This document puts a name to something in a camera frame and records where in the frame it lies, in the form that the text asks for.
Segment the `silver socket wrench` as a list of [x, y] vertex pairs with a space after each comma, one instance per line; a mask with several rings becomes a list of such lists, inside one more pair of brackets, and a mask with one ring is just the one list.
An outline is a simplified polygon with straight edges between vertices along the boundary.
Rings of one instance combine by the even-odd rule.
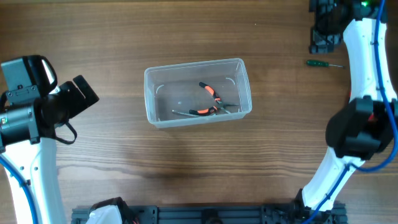
[[183, 113], [177, 110], [172, 110], [173, 114], [179, 114], [179, 115], [183, 115], [183, 116], [190, 116], [190, 117], [204, 117], [204, 116], [215, 116], [215, 113], [212, 113], [210, 115], [195, 115], [195, 114], [191, 114], [191, 113]]

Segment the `orange black needle-nose pliers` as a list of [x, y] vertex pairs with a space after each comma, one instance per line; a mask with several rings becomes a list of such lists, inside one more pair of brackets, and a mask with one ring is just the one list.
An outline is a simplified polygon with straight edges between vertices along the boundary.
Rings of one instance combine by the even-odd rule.
[[206, 104], [206, 108], [202, 109], [190, 109], [189, 114], [195, 116], [210, 116], [213, 114], [217, 114], [217, 112], [222, 111], [224, 113], [230, 114], [231, 112], [227, 109], [230, 106], [239, 106], [239, 103], [227, 103], [222, 100], [219, 94], [215, 91], [214, 88], [207, 85], [204, 82], [199, 82], [198, 85], [203, 88], [207, 93], [211, 96], [211, 103]]

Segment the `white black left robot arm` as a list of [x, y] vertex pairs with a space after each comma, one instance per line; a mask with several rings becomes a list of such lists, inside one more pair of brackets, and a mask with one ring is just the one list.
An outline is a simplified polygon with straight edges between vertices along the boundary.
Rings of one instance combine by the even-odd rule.
[[65, 223], [56, 171], [56, 128], [99, 98], [81, 76], [59, 85], [46, 57], [29, 55], [1, 64], [7, 91], [1, 95], [1, 165], [11, 187], [18, 223]]

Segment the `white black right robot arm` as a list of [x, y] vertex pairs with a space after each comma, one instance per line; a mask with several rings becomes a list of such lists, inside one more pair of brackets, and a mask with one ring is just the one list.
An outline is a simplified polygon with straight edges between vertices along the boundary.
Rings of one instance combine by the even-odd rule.
[[326, 126], [326, 154], [299, 199], [311, 210], [331, 210], [355, 171], [383, 169], [397, 155], [397, 93], [386, 56], [385, 1], [313, 0], [309, 51], [327, 54], [345, 44], [351, 87], [348, 104]]

